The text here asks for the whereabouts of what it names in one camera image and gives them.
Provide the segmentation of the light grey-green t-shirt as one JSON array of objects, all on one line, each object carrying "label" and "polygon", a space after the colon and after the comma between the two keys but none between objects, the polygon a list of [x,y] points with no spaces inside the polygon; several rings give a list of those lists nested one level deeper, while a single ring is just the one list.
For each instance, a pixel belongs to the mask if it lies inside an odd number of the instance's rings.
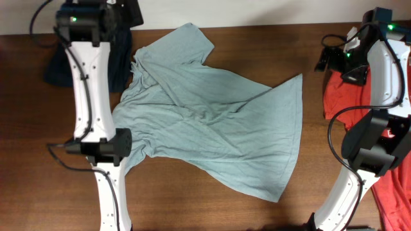
[{"label": "light grey-green t-shirt", "polygon": [[183,160],[227,187],[278,202],[302,133],[302,76],[277,87],[205,65],[212,42],[187,23],[138,49],[113,112],[132,132],[126,170],[146,157]]}]

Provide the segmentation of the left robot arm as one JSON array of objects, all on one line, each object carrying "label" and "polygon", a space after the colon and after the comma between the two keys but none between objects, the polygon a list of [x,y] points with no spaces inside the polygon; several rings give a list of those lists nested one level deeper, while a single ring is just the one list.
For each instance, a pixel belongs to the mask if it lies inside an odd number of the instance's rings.
[{"label": "left robot arm", "polygon": [[128,128],[116,128],[109,100],[108,66],[116,33],[144,23],[137,1],[66,1],[56,13],[56,36],[69,60],[76,123],[61,145],[83,155],[96,178],[100,230],[131,231],[125,168],[132,149]]}]

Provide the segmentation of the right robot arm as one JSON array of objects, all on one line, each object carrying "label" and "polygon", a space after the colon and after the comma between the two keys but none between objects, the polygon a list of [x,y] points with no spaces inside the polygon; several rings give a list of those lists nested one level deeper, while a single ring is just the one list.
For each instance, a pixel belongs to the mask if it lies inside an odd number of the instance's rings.
[{"label": "right robot arm", "polygon": [[346,230],[364,194],[410,152],[410,28],[394,24],[392,10],[376,7],[341,40],[323,45],[315,70],[338,71],[345,83],[370,84],[371,103],[335,155],[342,168],[327,200],[301,230]]}]

